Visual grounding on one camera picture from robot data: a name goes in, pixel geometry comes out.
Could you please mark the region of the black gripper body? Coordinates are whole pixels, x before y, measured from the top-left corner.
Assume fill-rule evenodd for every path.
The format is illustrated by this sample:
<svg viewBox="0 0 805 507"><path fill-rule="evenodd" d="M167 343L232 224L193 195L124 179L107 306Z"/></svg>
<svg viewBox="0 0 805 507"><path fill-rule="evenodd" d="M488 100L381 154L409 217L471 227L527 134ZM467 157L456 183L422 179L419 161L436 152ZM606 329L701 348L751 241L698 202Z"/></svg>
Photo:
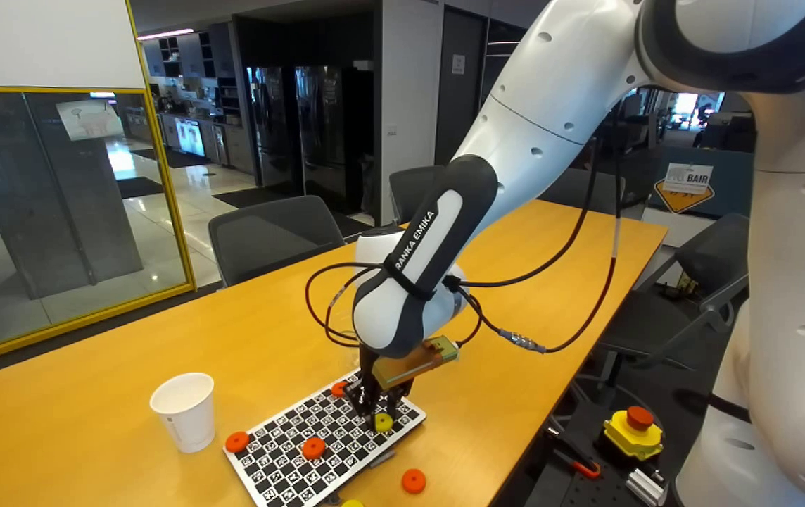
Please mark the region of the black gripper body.
<svg viewBox="0 0 805 507"><path fill-rule="evenodd" d="M399 385L395 385L395 389L390 389L390 391L381 389L381 382L378 382L378 376L374 376L378 352L361 348L361 352L359 352L359 360L361 360L361 391L366 391L370 398L374 398L374 412L378 412L381 398L390 398L390 391L395 391L395 389L409 389L409 391L412 391L409 382L399 382Z"/></svg>

